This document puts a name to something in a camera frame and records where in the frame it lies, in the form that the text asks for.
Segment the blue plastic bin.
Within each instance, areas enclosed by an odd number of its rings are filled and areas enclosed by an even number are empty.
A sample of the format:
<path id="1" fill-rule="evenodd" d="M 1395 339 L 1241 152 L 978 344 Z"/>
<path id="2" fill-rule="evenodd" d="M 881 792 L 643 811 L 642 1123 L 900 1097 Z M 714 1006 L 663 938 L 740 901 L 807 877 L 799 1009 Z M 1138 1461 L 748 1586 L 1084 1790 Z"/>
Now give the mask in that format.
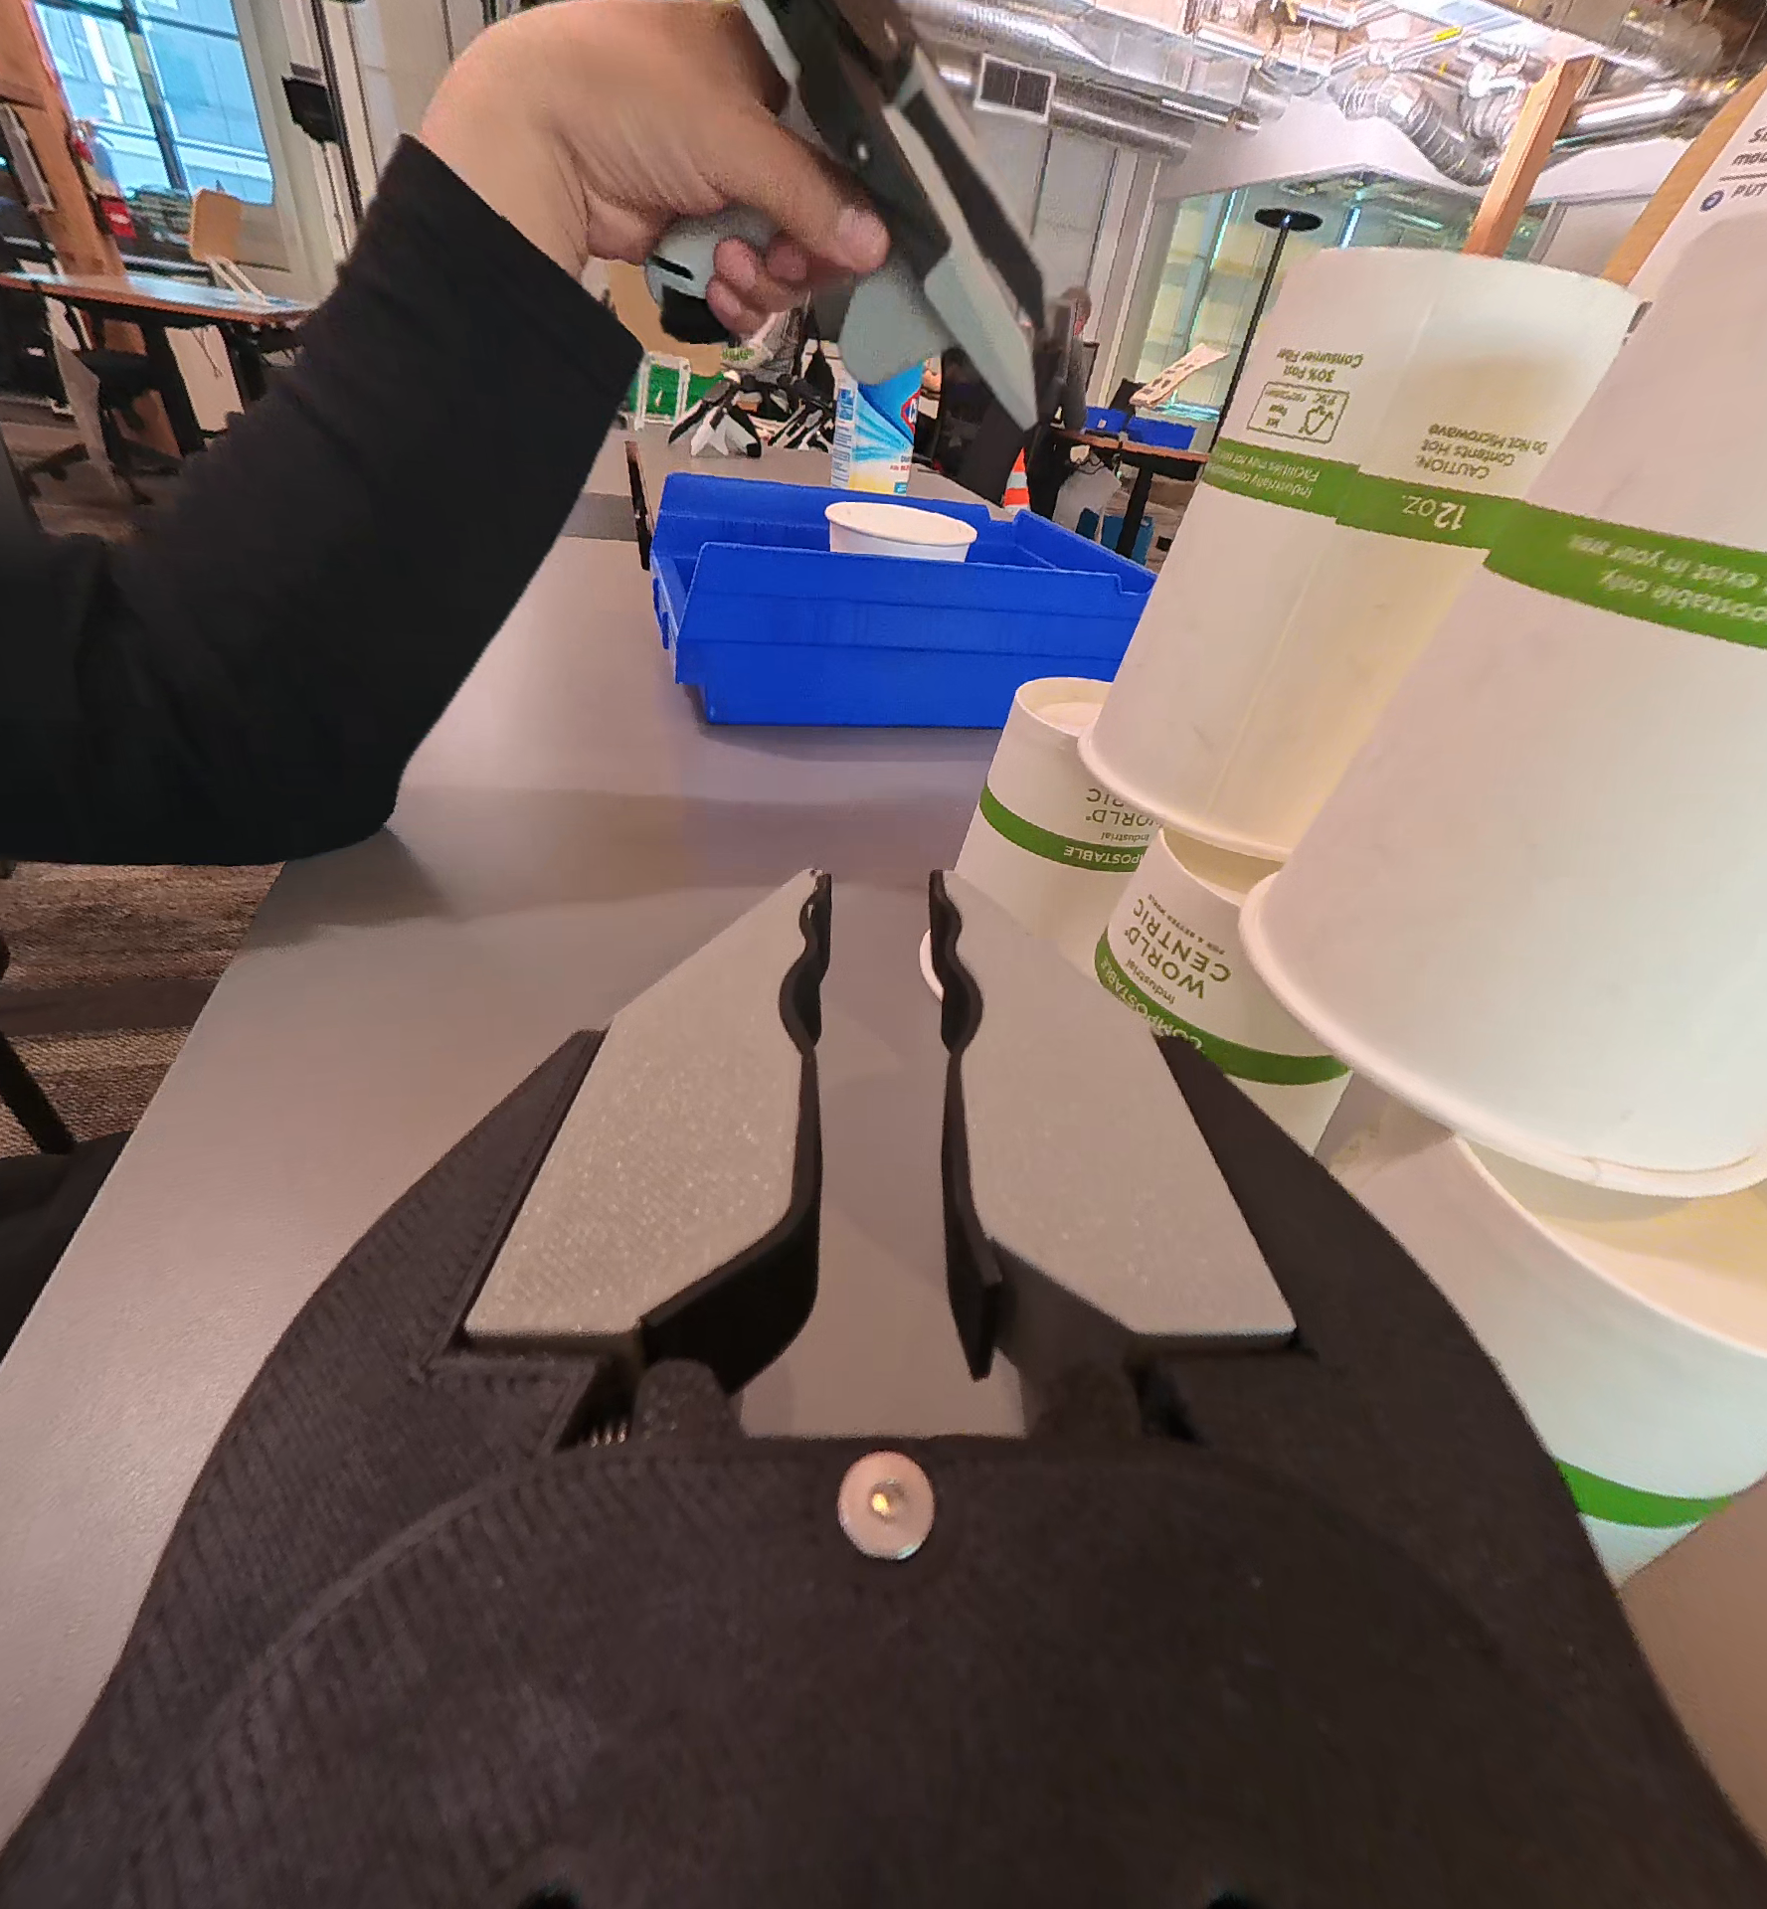
<path id="1" fill-rule="evenodd" d="M 1036 513 L 914 499 L 975 532 L 962 565 L 834 554 L 839 493 L 667 476 L 654 616 L 714 727 L 1002 729 L 1020 686 L 1110 683 L 1154 574 Z"/>

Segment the blue label wipes canister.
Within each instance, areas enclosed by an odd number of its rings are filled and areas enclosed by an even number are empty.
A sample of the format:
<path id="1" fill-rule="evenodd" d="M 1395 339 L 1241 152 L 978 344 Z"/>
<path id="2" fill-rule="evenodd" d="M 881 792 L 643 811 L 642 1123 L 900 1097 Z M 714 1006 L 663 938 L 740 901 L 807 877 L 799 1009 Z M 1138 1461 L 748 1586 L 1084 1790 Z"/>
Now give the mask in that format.
<path id="1" fill-rule="evenodd" d="M 838 364 L 831 438 L 834 489 L 885 499 L 911 493 L 922 371 L 925 363 L 918 361 L 889 379 L 861 385 L 846 363 Z"/>

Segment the instruction sheet on stand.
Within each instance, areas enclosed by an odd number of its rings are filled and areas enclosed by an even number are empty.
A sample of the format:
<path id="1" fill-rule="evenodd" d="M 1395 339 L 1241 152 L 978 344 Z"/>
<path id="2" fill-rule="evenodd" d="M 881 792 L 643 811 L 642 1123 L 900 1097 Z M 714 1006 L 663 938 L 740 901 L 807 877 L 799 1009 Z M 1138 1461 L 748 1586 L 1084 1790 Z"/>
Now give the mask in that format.
<path id="1" fill-rule="evenodd" d="M 1652 205 L 1637 218 L 1636 227 L 1613 251 L 1602 275 L 1636 293 L 1637 300 L 1652 301 L 1659 285 L 1685 251 L 1705 230 L 1727 227 L 1753 213 L 1714 214 L 1708 218 L 1688 216 L 1688 206 L 1714 161 L 1731 140 L 1732 130 L 1761 99 L 1767 83 L 1767 67 L 1738 95 L 1728 100 L 1708 126 L 1690 142 L 1685 156 L 1673 166 L 1667 180 L 1661 181 Z"/>

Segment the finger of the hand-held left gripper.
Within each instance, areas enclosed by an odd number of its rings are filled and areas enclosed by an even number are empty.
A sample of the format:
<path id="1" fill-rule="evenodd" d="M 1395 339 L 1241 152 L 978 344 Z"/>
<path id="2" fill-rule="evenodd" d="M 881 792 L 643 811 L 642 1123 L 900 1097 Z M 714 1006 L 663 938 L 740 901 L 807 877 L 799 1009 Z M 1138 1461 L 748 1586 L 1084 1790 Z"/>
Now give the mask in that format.
<path id="1" fill-rule="evenodd" d="M 920 296 L 1020 427 L 1039 423 L 1039 263 L 931 58 L 914 51 L 885 109 L 899 180 L 887 195 L 897 253 Z"/>

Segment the person's left forearm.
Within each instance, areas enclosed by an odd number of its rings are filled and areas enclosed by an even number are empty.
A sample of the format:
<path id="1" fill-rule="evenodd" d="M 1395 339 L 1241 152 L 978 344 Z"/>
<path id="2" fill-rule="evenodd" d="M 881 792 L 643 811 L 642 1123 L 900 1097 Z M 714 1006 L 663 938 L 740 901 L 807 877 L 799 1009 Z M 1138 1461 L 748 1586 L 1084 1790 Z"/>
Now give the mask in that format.
<path id="1" fill-rule="evenodd" d="M 274 865 L 377 833 L 640 361 L 406 140 L 299 364 L 167 510 L 0 560 L 0 857 Z"/>

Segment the white paper cup green band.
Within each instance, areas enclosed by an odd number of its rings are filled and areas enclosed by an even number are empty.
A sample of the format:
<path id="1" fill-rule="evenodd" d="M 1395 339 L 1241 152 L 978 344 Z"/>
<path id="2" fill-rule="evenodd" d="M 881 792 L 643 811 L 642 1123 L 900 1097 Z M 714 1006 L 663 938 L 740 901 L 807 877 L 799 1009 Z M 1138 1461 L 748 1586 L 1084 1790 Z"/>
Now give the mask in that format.
<path id="1" fill-rule="evenodd" d="M 1025 685 L 991 757 L 955 871 L 1081 972 L 1153 842 L 1157 819 L 1091 780 L 1079 739 L 1110 685 Z"/>
<path id="2" fill-rule="evenodd" d="M 1453 1306 L 1614 1586 L 1767 1477 L 1767 1178 L 1656 1200 L 1465 1143 Z"/>
<path id="3" fill-rule="evenodd" d="M 1484 1150 L 1767 1177 L 1767 211 L 1670 268 L 1242 941 Z"/>
<path id="4" fill-rule="evenodd" d="M 1081 739 L 1091 780 L 1172 833 L 1288 859 L 1637 307 L 1530 261 L 1301 261 Z"/>
<path id="5" fill-rule="evenodd" d="M 839 557 L 964 565 L 978 542 L 969 522 L 871 498 L 833 502 L 822 517 L 828 547 Z"/>
<path id="6" fill-rule="evenodd" d="M 1098 981 L 1157 1032 L 1185 1038 L 1314 1152 L 1349 1081 L 1264 986 L 1242 910 L 1276 864 L 1160 829 L 1095 947 Z"/>

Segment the person's left hand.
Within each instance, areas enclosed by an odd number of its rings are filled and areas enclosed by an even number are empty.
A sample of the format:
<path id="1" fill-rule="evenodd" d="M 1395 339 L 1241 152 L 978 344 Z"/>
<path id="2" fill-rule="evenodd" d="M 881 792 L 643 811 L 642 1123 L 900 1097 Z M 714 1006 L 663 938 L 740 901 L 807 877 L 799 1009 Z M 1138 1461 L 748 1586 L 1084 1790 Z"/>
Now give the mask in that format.
<path id="1" fill-rule="evenodd" d="M 783 123 L 787 83 L 721 5 L 550 5 L 489 26 L 417 140 L 567 273 L 643 265 L 662 232 L 731 208 L 774 229 L 714 246 L 705 301 L 749 336 L 889 237 L 861 189 Z"/>

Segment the black white tripod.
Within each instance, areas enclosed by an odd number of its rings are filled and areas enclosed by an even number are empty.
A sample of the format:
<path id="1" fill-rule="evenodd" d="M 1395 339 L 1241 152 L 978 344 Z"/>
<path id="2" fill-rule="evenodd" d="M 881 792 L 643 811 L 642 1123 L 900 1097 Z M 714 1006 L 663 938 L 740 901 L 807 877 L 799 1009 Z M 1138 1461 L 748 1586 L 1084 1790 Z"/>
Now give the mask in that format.
<path id="1" fill-rule="evenodd" d="M 834 349 L 808 330 L 728 349 L 722 375 L 672 423 L 669 443 L 687 444 L 692 459 L 831 451 L 839 367 Z"/>

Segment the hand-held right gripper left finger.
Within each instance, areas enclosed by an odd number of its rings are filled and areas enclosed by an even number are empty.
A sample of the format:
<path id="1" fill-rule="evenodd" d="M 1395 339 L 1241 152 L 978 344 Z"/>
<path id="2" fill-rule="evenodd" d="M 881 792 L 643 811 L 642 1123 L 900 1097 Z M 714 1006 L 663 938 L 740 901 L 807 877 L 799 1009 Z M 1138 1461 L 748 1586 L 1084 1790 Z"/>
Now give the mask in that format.
<path id="1" fill-rule="evenodd" d="M 468 1307 L 465 1348 L 772 1368 L 818 1293 L 831 877 L 804 869 L 613 1016 Z"/>

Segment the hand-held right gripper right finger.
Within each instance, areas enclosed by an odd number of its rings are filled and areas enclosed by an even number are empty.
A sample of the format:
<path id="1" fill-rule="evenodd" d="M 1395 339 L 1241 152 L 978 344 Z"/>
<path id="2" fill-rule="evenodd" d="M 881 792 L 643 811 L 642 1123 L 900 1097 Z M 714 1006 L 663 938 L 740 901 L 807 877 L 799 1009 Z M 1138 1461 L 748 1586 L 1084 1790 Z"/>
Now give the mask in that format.
<path id="1" fill-rule="evenodd" d="M 928 881 L 949 1313 L 967 1370 L 1287 1343 L 1295 1317 L 1147 1021 L 958 871 Z"/>

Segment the pale wooden chair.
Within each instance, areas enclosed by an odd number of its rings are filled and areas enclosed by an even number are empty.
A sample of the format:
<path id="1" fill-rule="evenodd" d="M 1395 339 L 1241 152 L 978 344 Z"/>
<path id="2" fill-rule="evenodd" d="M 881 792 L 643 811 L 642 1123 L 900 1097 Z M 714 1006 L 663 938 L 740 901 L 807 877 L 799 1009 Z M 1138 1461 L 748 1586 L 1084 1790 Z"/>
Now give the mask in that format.
<path id="1" fill-rule="evenodd" d="M 276 206 L 245 205 L 216 186 L 195 189 L 189 206 L 185 246 L 216 288 L 290 312 L 316 304 Z"/>

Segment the wooden office desk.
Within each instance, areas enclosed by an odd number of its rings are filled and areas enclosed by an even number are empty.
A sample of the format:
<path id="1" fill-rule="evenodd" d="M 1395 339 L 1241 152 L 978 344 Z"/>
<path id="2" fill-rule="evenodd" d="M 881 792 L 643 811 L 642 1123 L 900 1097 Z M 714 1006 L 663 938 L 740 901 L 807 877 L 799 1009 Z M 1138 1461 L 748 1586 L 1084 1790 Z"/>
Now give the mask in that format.
<path id="1" fill-rule="evenodd" d="M 207 432 L 197 423 L 180 361 L 170 346 L 170 332 L 218 330 L 237 394 L 252 406 L 266 394 L 258 339 L 270 332 L 297 330 L 317 307 L 313 300 L 240 293 L 162 275 L 9 271 L 0 273 L 0 288 L 17 296 L 55 300 L 99 320 L 137 328 L 180 459 L 195 457 L 207 443 Z"/>
<path id="2" fill-rule="evenodd" d="M 1158 570 L 1209 461 L 1209 453 L 1194 449 L 1191 438 L 1182 432 L 1143 438 L 1053 425 L 1050 441 L 1062 453 L 1081 454 L 1057 493 L 1053 522 Z"/>

